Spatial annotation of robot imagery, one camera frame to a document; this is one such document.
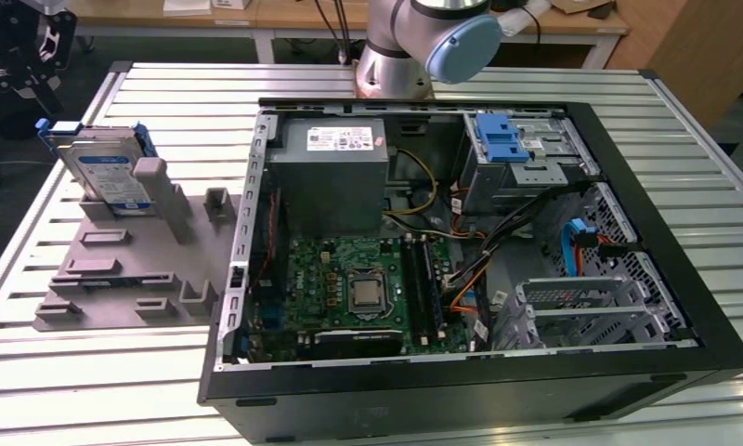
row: ram slot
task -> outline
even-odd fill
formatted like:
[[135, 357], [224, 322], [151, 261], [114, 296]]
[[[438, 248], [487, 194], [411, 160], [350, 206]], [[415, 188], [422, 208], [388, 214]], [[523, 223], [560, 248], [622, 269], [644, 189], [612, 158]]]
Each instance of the ram slot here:
[[426, 346], [436, 336], [426, 276], [426, 268], [430, 268], [431, 265], [426, 263], [419, 241], [402, 240], [399, 250], [410, 334], [414, 344]]
[[420, 244], [420, 258], [423, 259], [423, 276], [424, 276], [424, 283], [423, 287], [426, 289], [426, 300], [427, 305], [432, 309], [432, 327], [431, 333], [436, 336], [436, 338], [443, 338], [446, 335], [443, 333], [443, 311], [440, 308], [440, 294], [436, 288], [438, 279], [436, 279], [436, 271], [434, 268], [439, 268], [432, 263], [432, 254], [430, 253], [430, 244], [423, 240], [418, 242]]

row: power supply label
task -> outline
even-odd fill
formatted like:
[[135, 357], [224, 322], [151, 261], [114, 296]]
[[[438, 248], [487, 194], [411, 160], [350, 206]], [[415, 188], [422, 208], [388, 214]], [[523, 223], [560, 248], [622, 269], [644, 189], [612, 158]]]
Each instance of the power supply label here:
[[150, 206], [146, 190], [132, 177], [126, 156], [80, 156], [79, 171], [106, 204], [116, 209], [144, 209]]
[[374, 150], [371, 127], [311, 127], [308, 151]]

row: aluminum table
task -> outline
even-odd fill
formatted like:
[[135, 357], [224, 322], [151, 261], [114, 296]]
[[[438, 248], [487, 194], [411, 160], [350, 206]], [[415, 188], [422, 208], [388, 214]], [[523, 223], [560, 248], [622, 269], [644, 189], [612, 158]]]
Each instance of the aluminum table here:
[[[434, 90], [438, 98], [592, 104], [743, 339], [743, 175], [660, 81], [626, 71], [488, 69]], [[240, 192], [256, 99], [350, 98], [351, 91], [351, 73], [335, 66], [134, 63], [108, 73], [82, 120], [140, 120], [186, 193], [215, 186]], [[195, 403], [204, 326], [67, 333], [30, 327], [82, 217], [79, 195], [57, 163], [0, 259], [0, 445], [240, 444]], [[743, 445], [743, 375], [612, 422], [351, 444], [416, 441]]]

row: blue drive bay latch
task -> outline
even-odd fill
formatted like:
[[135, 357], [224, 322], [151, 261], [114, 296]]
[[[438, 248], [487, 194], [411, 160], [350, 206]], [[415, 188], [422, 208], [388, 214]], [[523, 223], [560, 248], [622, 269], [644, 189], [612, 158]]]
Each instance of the blue drive bay latch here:
[[504, 114], [476, 114], [475, 130], [484, 144], [486, 160], [490, 163], [524, 163], [531, 159], [531, 154], [522, 149], [518, 141], [519, 131]]

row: green motherboard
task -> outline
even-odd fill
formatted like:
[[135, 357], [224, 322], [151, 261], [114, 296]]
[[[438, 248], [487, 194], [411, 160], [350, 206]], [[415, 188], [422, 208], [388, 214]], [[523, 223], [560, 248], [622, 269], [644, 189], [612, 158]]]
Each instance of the green motherboard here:
[[[435, 277], [451, 273], [446, 242], [435, 239], [424, 245]], [[267, 331], [264, 335], [270, 361], [298, 359], [294, 334], [334, 330], [402, 331], [400, 355], [466, 351], [463, 320], [448, 313], [439, 339], [424, 345], [411, 337], [404, 270], [399, 239], [291, 239], [282, 324], [278, 334]]]

